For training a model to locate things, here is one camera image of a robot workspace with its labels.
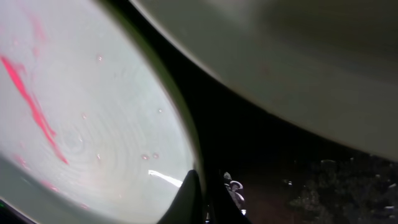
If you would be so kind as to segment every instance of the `red stain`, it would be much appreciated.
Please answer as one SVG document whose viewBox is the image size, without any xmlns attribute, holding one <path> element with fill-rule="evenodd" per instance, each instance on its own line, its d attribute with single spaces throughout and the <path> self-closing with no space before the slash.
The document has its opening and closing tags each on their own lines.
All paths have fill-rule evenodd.
<svg viewBox="0 0 398 224">
<path fill-rule="evenodd" d="M 42 181 L 42 184 L 43 184 L 46 188 L 48 188 L 48 189 L 51 189 L 51 190 L 53 190 L 53 191 L 55 191 L 55 192 L 59 192 L 59 189 L 56 188 L 53 184 L 51 184 L 51 183 L 48 182 L 48 181 L 43 180 L 43 181 Z"/>
<path fill-rule="evenodd" d="M 32 14 L 27 14 L 30 22 L 32 23 L 33 26 L 33 31 L 34 31 L 34 35 L 37 39 L 45 42 L 46 41 L 46 37 L 43 31 L 43 27 L 40 23 L 40 21 L 38 20 L 38 18 L 36 18 L 35 16 L 33 16 Z"/>
<path fill-rule="evenodd" d="M 18 67 L 14 66 L 6 57 L 0 56 L 1 62 L 3 63 L 4 67 L 6 68 L 11 80 L 14 82 L 16 88 L 18 89 L 19 93 L 25 99 L 26 103 L 29 105 L 30 109 L 32 110 L 32 116 L 35 120 L 36 124 L 39 128 L 43 131 L 47 141 L 50 143 L 55 155 L 64 163 L 69 164 L 66 158 L 62 155 L 61 151 L 59 150 L 57 144 L 55 143 L 53 137 L 55 136 L 55 132 L 50 128 L 49 124 L 47 123 L 46 119 L 44 118 L 41 109 L 37 107 L 37 100 L 28 94 L 25 89 L 24 83 L 22 82 L 19 74 L 18 74 Z"/>
<path fill-rule="evenodd" d="M 44 34 L 43 27 L 39 21 L 39 19 L 31 13 L 21 1 L 16 1 L 17 5 L 20 7 L 22 12 L 27 16 L 29 19 L 30 23 L 32 24 L 33 27 L 33 33 L 36 39 L 41 40 L 41 41 L 46 41 L 46 37 Z"/>
<path fill-rule="evenodd" d="M 23 168 L 28 169 L 28 166 L 26 165 L 26 161 L 24 160 L 24 158 L 22 158 L 20 155 L 15 155 L 15 160 L 19 163 L 19 165 L 21 165 Z"/>
</svg>

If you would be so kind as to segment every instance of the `white bowl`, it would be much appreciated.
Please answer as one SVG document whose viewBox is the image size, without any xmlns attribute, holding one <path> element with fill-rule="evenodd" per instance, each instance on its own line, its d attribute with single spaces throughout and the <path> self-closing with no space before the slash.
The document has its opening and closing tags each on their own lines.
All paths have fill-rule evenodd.
<svg viewBox="0 0 398 224">
<path fill-rule="evenodd" d="M 37 223 L 159 221 L 198 148 L 141 35 L 98 1 L 21 0 L 0 37 L 1 198 Z"/>
<path fill-rule="evenodd" d="M 395 3 L 131 2 L 245 99 L 325 138 L 398 160 Z"/>
</svg>

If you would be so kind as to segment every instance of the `black plastic part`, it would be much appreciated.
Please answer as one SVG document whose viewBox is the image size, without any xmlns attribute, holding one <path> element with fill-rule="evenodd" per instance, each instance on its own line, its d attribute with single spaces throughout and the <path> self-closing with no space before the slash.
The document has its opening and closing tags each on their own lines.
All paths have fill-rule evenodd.
<svg viewBox="0 0 398 224">
<path fill-rule="evenodd" d="M 212 223 L 251 224 L 233 202 L 225 188 L 222 174 L 207 174 Z"/>
<path fill-rule="evenodd" d="M 199 176 L 191 170 L 185 177 L 173 203 L 158 224 L 204 223 L 203 201 Z"/>
<path fill-rule="evenodd" d="M 0 223 L 34 224 L 2 200 L 0 200 Z"/>
</svg>

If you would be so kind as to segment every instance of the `white ceramic surface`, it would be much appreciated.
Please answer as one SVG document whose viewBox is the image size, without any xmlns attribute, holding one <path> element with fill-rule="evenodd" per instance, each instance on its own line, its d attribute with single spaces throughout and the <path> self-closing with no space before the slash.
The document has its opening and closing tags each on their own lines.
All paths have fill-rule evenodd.
<svg viewBox="0 0 398 224">
<path fill-rule="evenodd" d="M 398 160 L 398 66 L 388 55 L 396 3 L 131 2 L 189 59 L 247 100 L 325 138 Z M 359 48 L 341 47 L 346 40 Z"/>
<path fill-rule="evenodd" d="M 84 223 L 63 202 L 155 223 L 194 168 L 177 108 L 124 28 L 92 0 L 0 2 L 0 152 L 24 173 L 3 162 L 0 196 L 39 223 Z"/>
</svg>

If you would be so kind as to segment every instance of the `bubble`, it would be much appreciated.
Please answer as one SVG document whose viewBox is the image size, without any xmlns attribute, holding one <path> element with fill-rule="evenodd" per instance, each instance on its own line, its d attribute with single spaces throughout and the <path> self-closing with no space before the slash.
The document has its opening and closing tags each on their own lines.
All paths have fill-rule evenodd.
<svg viewBox="0 0 398 224">
<path fill-rule="evenodd" d="M 102 60 L 103 60 L 103 57 L 102 57 L 102 55 L 97 55 L 97 61 L 99 61 L 99 62 L 102 62 Z"/>
</svg>

